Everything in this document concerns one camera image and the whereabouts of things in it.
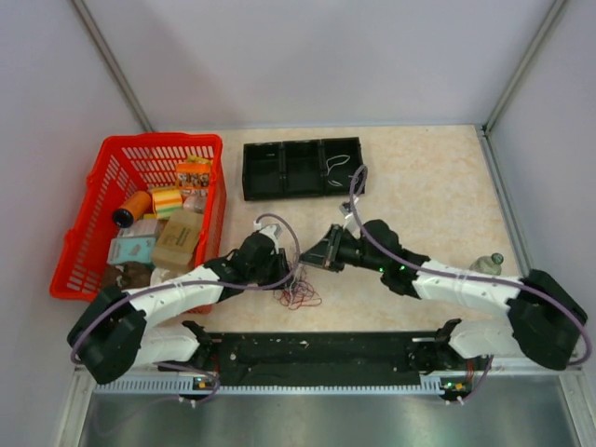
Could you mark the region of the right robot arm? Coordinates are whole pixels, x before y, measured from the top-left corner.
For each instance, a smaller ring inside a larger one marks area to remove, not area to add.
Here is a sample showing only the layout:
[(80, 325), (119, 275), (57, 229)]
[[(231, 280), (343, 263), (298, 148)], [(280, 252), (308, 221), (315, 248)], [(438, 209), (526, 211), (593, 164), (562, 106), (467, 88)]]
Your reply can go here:
[(377, 271), (382, 283), (398, 295), (490, 315), (484, 322), (447, 324), (434, 354), (448, 369), (478, 356), (524, 355), (542, 367), (562, 371), (571, 365), (588, 320), (569, 293), (542, 270), (502, 278), (450, 267), (404, 249), (398, 235), (382, 220), (365, 223), (358, 237), (334, 224), (300, 260), (332, 272), (348, 265)]

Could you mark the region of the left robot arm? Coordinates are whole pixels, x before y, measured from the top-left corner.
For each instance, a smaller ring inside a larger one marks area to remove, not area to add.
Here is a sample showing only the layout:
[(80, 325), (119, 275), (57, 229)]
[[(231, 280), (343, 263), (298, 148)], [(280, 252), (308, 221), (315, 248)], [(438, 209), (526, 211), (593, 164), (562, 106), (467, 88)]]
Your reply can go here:
[(73, 362), (85, 366), (100, 385), (150, 364), (205, 367), (211, 348), (201, 329), (191, 322), (170, 325), (169, 319), (244, 291), (282, 288), (291, 273), (280, 233), (279, 225), (267, 225), (228, 255), (153, 287), (104, 288), (67, 335)]

